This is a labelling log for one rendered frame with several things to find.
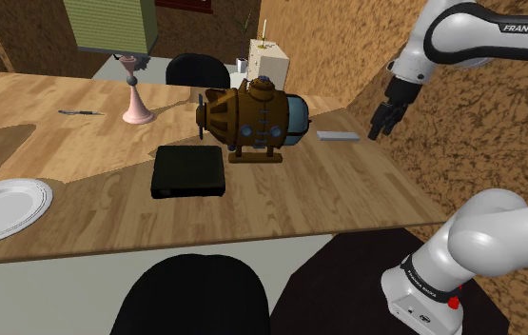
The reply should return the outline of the black chair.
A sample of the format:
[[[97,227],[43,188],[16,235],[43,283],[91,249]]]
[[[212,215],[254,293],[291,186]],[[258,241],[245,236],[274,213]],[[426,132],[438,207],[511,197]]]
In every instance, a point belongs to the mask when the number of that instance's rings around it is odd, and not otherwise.
[[[268,301],[243,261],[176,255],[134,283],[109,335],[270,335]]]
[[[175,56],[166,67],[166,83],[185,87],[231,88],[226,66],[213,56],[198,53]]]

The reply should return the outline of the green cabinet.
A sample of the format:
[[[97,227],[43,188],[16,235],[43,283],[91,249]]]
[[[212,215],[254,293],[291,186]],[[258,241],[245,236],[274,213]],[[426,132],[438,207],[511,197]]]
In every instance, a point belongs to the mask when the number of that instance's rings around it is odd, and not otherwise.
[[[158,39],[154,0],[63,0],[78,50],[149,56]]]

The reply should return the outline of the pink candlestick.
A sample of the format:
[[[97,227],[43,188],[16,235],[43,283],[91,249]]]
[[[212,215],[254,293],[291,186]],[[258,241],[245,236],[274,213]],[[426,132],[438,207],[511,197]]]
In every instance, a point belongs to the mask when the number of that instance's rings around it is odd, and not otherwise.
[[[137,59],[130,55],[114,54],[113,57],[118,60],[126,70],[126,82],[130,88],[129,107],[123,114],[123,120],[134,125],[142,125],[152,122],[155,115],[146,108],[136,88],[138,79],[135,77],[134,71]]]

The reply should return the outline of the red framed wall picture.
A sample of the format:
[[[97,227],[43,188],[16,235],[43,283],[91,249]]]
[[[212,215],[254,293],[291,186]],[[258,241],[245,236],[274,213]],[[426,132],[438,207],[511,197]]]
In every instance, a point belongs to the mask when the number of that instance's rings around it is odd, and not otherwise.
[[[154,0],[156,6],[212,14],[211,0]]]

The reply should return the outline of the plant in white pot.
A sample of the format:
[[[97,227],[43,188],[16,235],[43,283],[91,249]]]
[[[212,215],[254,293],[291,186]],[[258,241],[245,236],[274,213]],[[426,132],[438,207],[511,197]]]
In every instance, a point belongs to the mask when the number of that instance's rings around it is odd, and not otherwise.
[[[238,28],[241,32],[241,56],[236,59],[237,71],[239,73],[246,73],[247,58],[245,57],[245,40],[247,31],[251,25],[251,16],[252,11],[248,13],[247,17],[243,21],[235,18],[235,23],[238,25]]]

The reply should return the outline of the grey flat slab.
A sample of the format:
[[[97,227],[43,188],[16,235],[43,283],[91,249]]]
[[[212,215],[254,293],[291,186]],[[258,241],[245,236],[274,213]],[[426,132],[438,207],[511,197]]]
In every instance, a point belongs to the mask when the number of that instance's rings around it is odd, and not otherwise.
[[[348,131],[318,131],[320,141],[359,141],[360,136],[356,132]]]

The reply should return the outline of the wooden dining table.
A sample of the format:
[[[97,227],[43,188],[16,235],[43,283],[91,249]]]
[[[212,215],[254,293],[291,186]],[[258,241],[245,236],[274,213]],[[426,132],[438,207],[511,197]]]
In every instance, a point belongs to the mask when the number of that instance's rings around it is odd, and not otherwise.
[[[138,90],[156,114],[145,125],[123,120],[123,82],[0,73],[0,181],[36,178],[54,195],[0,241],[0,335],[105,335],[134,281],[169,255],[227,252],[286,278],[333,232],[444,220],[377,143],[312,132],[279,164],[226,164],[221,197],[155,200],[155,149],[213,138],[195,123],[198,89]]]

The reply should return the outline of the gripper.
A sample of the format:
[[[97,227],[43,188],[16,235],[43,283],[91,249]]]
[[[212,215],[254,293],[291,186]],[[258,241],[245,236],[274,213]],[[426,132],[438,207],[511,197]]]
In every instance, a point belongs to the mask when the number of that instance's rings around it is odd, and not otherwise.
[[[383,135],[389,135],[394,126],[402,120],[408,106],[415,102],[421,88],[422,84],[408,82],[393,76],[384,93],[387,102],[380,103],[374,112],[367,137],[376,140],[381,129]]]

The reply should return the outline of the black flat box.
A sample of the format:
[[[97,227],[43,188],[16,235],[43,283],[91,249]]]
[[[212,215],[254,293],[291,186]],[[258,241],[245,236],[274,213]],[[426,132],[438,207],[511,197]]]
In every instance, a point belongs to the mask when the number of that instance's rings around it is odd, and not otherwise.
[[[225,170],[218,146],[159,146],[150,193],[153,199],[223,196]]]

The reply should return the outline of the white cube side table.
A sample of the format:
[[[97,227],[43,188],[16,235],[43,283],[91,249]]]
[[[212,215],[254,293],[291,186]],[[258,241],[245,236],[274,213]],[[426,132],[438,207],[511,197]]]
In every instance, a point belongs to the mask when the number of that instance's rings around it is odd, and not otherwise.
[[[289,58],[278,44],[267,39],[266,23],[264,20],[262,36],[250,40],[246,79],[250,81],[265,76],[276,89],[284,90]]]

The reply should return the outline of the brown submarine model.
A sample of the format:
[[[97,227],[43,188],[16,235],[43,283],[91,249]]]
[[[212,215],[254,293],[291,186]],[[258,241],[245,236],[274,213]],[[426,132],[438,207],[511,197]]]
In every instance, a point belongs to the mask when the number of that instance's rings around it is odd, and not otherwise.
[[[229,150],[231,164],[280,163],[278,151],[309,131],[305,100],[275,88],[267,76],[243,80],[237,89],[207,89],[198,98],[196,124]]]

